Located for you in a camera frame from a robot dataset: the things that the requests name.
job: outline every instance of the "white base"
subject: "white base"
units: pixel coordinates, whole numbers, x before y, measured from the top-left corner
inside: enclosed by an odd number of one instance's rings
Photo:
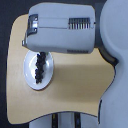
[[[36,67],[36,62],[37,62],[37,52],[32,52],[28,51],[25,59],[24,59],[24,76],[27,84],[35,90],[41,90],[45,88],[49,82],[52,79],[53,75],[53,69],[54,69],[54,64],[53,64],[53,58],[51,53],[48,53],[46,56],[46,64],[44,65],[44,73],[43,73],[43,79],[42,82],[39,84],[36,84],[36,79],[35,79],[35,69]]]
[[[98,128],[97,117],[80,114],[81,128]],[[52,115],[44,116],[29,123],[29,128],[52,128]],[[58,114],[58,128],[75,128],[74,113]]]

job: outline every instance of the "black mechanism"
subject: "black mechanism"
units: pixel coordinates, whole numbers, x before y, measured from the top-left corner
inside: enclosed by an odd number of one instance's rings
[[[34,14],[34,15],[29,16],[27,36],[31,34],[36,34],[38,30],[37,27],[38,27],[38,15]]]
[[[37,54],[37,62],[36,62],[37,69],[35,70],[36,84],[42,82],[43,72],[44,72],[43,66],[45,65],[45,59],[46,59],[45,52],[41,52],[40,54]]]
[[[81,128],[81,116],[80,116],[80,113],[75,112],[74,113],[74,119],[75,119],[75,128]]]
[[[52,114],[52,128],[58,128],[58,114]]]

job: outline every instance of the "light wood surface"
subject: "light wood surface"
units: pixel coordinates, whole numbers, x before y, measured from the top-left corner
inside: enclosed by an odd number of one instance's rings
[[[21,42],[27,28],[27,15],[13,24],[7,63],[7,115],[12,124],[29,122],[40,116],[78,111],[97,115],[99,99],[111,84],[114,69],[98,50],[90,55],[52,53],[54,75],[42,91],[31,89],[24,79],[23,61],[28,49]]]

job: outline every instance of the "white robotic arm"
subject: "white robotic arm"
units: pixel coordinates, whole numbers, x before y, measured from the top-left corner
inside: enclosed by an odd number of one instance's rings
[[[107,0],[100,33],[107,52],[118,60],[115,79],[99,104],[99,128],[128,127],[128,0]],[[43,3],[30,9],[23,46],[36,52],[91,53],[95,47],[91,6]]]

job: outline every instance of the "wooden board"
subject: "wooden board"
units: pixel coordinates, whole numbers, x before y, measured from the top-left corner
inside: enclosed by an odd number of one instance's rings
[[[61,111],[97,115],[99,99],[114,77],[114,69],[98,50],[90,55],[52,53],[54,75],[42,91],[31,89],[24,79],[23,61],[28,49],[22,47],[27,15],[13,24],[7,64],[7,115],[12,124]]]

